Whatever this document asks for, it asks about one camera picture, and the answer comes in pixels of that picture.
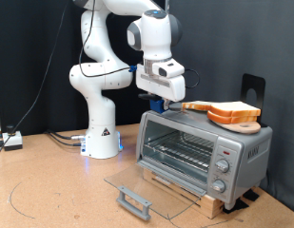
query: wooden block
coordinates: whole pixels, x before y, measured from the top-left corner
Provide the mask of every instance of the wooden block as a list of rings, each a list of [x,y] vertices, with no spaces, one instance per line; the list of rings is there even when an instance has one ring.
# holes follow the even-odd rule
[[[157,176],[148,169],[144,170],[144,179],[151,182],[155,186],[163,189],[173,197],[187,203],[192,204],[199,196],[193,192],[186,190],[184,187]],[[210,219],[215,218],[223,211],[224,203],[211,196],[204,195],[196,201],[192,208]]]

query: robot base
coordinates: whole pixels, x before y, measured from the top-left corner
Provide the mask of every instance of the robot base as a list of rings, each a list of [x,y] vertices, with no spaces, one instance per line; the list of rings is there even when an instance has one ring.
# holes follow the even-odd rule
[[[81,155],[94,159],[109,159],[118,155],[119,134],[115,124],[107,126],[92,125],[81,141]]]

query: blue light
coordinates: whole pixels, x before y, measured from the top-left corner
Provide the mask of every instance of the blue light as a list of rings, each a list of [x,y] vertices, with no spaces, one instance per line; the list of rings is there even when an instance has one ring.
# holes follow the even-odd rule
[[[124,147],[122,146],[122,143],[121,143],[121,136],[119,131],[118,131],[118,144],[119,144],[119,151],[122,151]]]

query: oven rack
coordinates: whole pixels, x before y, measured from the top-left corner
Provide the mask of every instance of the oven rack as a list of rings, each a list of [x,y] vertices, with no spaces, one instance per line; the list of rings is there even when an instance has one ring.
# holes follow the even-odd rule
[[[147,142],[145,147],[187,163],[204,172],[208,171],[214,142],[184,133],[172,132]]]

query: oven control knob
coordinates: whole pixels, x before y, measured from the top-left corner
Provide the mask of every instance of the oven control knob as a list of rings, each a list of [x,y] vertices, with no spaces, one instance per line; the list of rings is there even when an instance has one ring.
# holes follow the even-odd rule
[[[212,183],[212,188],[220,193],[225,191],[225,183],[222,180],[216,180]]]
[[[229,163],[226,160],[219,160],[215,163],[218,170],[225,173],[229,170]]]

